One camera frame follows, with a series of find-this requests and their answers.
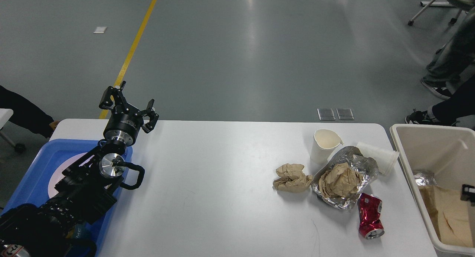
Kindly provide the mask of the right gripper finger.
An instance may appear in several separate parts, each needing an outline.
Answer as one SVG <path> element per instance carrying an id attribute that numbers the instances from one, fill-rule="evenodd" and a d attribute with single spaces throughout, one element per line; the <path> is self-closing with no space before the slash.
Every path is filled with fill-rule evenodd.
<path id="1" fill-rule="evenodd" d="M 475 186 L 462 184 L 460 200 L 474 203 L 475 202 Z"/>

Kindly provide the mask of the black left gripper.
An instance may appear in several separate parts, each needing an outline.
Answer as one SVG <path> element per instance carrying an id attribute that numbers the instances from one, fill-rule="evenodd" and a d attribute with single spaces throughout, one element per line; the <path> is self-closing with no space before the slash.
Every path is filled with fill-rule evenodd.
<path id="1" fill-rule="evenodd" d="M 106 140 L 118 137 L 124 144 L 135 144 L 140 128 L 145 133 L 153 131 L 159 115 L 153 107 L 154 98 L 148 102 L 146 109 L 138 111 L 138 116 L 129 115 L 130 105 L 123 95 L 125 85 L 126 81 L 122 81 L 119 86 L 108 86 L 102 94 L 99 108 L 106 116 L 110 114 L 103 136 Z M 147 123 L 144 123 L 144 117 L 148 117 Z"/>

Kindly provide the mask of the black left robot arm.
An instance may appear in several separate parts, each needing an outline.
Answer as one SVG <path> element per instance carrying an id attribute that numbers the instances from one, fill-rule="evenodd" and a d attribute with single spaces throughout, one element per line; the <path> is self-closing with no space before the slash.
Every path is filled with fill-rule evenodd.
<path id="1" fill-rule="evenodd" d="M 87 257 L 95 256 L 97 244 L 86 238 L 72 237 L 76 225 L 95 223 L 117 203 L 117 188 L 139 188 L 145 169 L 125 161 L 127 147 L 135 144 L 138 133 L 154 130 L 159 115 L 154 99 L 139 110 L 123 95 L 126 82 L 109 86 L 99 107 L 110 110 L 111 117 L 102 140 L 84 156 L 70 164 L 63 179 L 55 184 L 57 194 L 41 206 L 22 204 L 1 216 L 1 246 L 11 256 L 64 257 L 74 247 L 86 247 Z"/>

